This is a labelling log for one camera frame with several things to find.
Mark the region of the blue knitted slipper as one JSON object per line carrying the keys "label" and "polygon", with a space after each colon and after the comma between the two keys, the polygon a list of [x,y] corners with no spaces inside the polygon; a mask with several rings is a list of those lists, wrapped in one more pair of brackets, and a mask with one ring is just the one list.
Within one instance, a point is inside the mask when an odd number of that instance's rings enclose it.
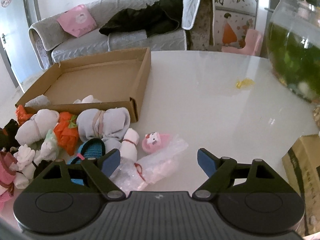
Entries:
{"label": "blue knitted slipper", "polygon": [[[87,142],[84,142],[82,145],[80,145],[80,147],[78,148],[78,153],[81,154],[85,159],[89,159],[89,158],[99,159],[106,153],[105,144],[101,139],[93,138]],[[81,163],[81,159],[78,157],[77,154],[74,158],[70,159],[67,164]],[[75,184],[84,186],[83,179],[71,179],[71,181]]]}

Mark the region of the clear plastic bag bundle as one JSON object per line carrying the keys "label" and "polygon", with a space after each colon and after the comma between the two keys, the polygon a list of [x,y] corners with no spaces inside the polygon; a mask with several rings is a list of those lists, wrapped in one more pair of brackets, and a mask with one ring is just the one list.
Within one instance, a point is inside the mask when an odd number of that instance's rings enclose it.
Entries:
{"label": "clear plastic bag bundle", "polygon": [[144,156],[137,162],[129,159],[120,161],[120,165],[110,176],[126,195],[132,191],[142,191],[147,186],[168,178],[178,170],[182,153],[188,143],[179,135],[174,136],[164,148]]}

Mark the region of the white green sock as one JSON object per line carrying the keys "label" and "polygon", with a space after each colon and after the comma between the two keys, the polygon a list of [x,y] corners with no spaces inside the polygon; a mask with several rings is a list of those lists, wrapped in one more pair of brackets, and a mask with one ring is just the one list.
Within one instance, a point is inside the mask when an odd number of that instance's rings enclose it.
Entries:
{"label": "white green sock", "polygon": [[54,161],[58,158],[60,147],[57,143],[57,137],[52,129],[47,132],[44,142],[41,145],[40,157],[42,160]]}

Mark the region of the orange sock bundle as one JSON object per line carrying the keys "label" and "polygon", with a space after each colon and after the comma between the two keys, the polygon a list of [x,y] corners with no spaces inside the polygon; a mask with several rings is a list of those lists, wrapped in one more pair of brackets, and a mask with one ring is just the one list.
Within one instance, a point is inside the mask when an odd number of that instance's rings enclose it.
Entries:
{"label": "orange sock bundle", "polygon": [[17,122],[19,126],[22,126],[26,121],[28,121],[33,114],[27,113],[22,105],[19,105],[15,111]]}
{"label": "orange sock bundle", "polygon": [[69,112],[61,112],[59,121],[53,130],[58,146],[64,149],[69,156],[74,155],[79,140],[78,125],[76,124],[77,117],[77,115]]}

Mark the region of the grey sock bundle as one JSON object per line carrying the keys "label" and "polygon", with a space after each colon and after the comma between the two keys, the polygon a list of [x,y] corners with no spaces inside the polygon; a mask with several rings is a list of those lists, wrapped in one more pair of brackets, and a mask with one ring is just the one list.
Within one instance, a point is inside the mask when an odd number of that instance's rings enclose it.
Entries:
{"label": "grey sock bundle", "polygon": [[98,138],[105,144],[106,152],[119,149],[130,125],[129,111],[124,108],[112,108],[106,111],[87,109],[76,120],[79,137],[82,142]]}

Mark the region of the white sock roll red band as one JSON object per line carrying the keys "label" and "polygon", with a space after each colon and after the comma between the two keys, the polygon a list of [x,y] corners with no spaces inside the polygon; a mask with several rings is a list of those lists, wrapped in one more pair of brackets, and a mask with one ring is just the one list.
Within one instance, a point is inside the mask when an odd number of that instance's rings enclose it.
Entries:
{"label": "white sock roll red band", "polygon": [[129,128],[124,135],[119,149],[121,158],[136,162],[138,143],[139,134],[134,129]]}

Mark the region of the pink cat toy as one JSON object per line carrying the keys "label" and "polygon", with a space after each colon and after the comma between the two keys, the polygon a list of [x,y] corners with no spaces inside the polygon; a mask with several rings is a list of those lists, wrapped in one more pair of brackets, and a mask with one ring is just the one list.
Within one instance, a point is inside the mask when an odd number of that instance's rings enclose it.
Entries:
{"label": "pink cat toy", "polygon": [[171,140],[170,134],[152,132],[146,134],[142,140],[142,149],[147,154],[152,154],[165,148]]}

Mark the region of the pale pink sock bundle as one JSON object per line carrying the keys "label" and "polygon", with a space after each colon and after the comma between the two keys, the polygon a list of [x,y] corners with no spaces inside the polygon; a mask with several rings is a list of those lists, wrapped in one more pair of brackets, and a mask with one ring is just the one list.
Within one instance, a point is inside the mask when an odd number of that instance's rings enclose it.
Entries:
{"label": "pale pink sock bundle", "polygon": [[59,116],[54,110],[39,110],[18,129],[15,139],[22,146],[44,139],[48,131],[53,130],[58,123]]}

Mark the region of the pink fluffy socks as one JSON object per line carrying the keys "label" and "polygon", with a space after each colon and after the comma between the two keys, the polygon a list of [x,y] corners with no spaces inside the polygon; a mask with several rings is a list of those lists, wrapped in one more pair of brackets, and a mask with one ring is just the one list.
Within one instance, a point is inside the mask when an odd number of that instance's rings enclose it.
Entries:
{"label": "pink fluffy socks", "polygon": [[3,210],[5,203],[14,196],[16,164],[17,159],[10,152],[1,151],[1,210]]}

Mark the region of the black fluffy sock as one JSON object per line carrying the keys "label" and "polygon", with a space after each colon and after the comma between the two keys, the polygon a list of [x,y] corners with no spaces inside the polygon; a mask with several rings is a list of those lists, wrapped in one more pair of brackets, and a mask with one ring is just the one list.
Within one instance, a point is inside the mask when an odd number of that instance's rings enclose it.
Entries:
{"label": "black fluffy sock", "polygon": [[18,122],[14,119],[10,119],[10,121],[4,126],[4,128],[1,128],[1,151],[10,153],[15,153],[18,151],[20,144],[15,139],[18,129]]}

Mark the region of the gold brown box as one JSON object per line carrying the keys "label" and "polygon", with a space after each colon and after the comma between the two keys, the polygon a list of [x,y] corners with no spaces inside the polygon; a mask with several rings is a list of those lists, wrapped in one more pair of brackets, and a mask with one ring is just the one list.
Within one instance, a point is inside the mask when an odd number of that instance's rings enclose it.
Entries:
{"label": "gold brown box", "polygon": [[319,232],[319,135],[299,137],[282,157],[288,183],[301,196],[305,215],[298,233]]}

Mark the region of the white sock in box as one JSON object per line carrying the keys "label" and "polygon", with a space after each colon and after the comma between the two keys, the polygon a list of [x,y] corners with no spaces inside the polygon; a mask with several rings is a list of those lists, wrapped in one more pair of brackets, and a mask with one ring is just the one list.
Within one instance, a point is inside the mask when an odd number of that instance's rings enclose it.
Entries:
{"label": "white sock in box", "polygon": [[94,98],[93,95],[88,95],[87,97],[83,98],[82,100],[76,99],[73,103],[74,104],[79,104],[79,103],[101,103],[101,101],[96,99],[96,98]]}

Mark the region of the yellow scrap on table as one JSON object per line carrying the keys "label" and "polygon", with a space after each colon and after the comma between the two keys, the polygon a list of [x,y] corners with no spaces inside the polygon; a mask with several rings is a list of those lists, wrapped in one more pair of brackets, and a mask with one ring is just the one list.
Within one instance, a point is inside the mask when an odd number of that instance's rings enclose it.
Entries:
{"label": "yellow scrap on table", "polygon": [[245,78],[243,80],[238,80],[235,84],[235,87],[237,89],[244,89],[244,88],[248,88],[251,87],[255,84],[255,82],[250,79],[250,78]]}

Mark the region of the brown cardboard box tray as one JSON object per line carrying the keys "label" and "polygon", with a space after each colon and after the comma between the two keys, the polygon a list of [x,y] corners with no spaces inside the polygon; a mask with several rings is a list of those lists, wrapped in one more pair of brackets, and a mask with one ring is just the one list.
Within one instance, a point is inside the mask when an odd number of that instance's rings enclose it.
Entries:
{"label": "brown cardboard box tray", "polygon": [[[16,102],[24,106],[37,96],[50,101],[48,109],[79,115],[86,109],[125,107],[131,122],[139,120],[151,69],[149,48],[131,48],[81,56],[53,64]],[[101,103],[74,104],[88,95]]]}

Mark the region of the grey covered sofa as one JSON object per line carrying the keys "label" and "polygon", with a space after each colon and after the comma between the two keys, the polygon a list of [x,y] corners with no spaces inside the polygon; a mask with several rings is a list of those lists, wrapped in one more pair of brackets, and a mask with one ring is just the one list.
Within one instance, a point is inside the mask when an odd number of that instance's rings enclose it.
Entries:
{"label": "grey covered sofa", "polygon": [[214,0],[98,0],[75,12],[75,21],[89,20],[88,26],[65,30],[57,14],[33,23],[29,39],[42,69],[127,48],[208,50],[214,12]]}

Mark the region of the pink child chair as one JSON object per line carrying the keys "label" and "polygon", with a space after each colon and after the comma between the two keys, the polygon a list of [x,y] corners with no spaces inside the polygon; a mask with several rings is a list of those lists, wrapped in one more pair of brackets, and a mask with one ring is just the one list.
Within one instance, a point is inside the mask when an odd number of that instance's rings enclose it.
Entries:
{"label": "pink child chair", "polygon": [[263,35],[255,29],[248,29],[245,37],[244,48],[222,46],[221,51],[224,53],[233,53],[249,56],[259,56],[263,44]]}

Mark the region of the glass fish bowl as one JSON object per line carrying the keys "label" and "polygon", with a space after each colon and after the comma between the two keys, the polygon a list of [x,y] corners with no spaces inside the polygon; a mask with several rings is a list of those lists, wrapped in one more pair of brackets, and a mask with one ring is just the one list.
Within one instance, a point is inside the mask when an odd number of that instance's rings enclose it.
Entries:
{"label": "glass fish bowl", "polygon": [[319,7],[279,0],[268,25],[267,52],[282,85],[319,103]]}

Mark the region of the pink square cushion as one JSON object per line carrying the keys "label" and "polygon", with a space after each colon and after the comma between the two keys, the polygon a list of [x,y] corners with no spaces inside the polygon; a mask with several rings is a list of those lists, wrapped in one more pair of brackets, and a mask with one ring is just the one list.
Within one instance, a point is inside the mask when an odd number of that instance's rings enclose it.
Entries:
{"label": "pink square cushion", "polygon": [[97,23],[84,4],[64,12],[57,22],[61,28],[74,37],[81,37],[97,28]]}

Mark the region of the black clothes on sofa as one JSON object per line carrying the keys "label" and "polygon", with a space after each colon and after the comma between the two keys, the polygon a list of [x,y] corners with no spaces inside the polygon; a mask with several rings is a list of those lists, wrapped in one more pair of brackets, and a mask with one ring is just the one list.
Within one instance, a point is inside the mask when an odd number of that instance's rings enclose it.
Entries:
{"label": "black clothes on sofa", "polygon": [[176,31],[182,25],[183,0],[159,0],[146,8],[123,9],[100,29],[99,33],[130,33],[144,30],[146,36]]}

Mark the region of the painted folding screen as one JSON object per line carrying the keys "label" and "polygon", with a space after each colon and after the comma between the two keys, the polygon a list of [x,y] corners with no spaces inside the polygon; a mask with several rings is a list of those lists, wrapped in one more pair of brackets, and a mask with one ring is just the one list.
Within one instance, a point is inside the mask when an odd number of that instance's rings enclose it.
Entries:
{"label": "painted folding screen", "polygon": [[243,48],[248,29],[255,28],[258,0],[214,0],[214,50]]}

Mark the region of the grey door with sticker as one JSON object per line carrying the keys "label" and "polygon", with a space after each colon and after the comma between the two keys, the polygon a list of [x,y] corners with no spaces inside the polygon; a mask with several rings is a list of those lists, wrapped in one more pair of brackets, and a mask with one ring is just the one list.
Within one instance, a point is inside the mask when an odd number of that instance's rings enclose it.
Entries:
{"label": "grey door with sticker", "polygon": [[24,0],[1,0],[1,43],[15,79],[25,92],[41,68],[29,39]]}

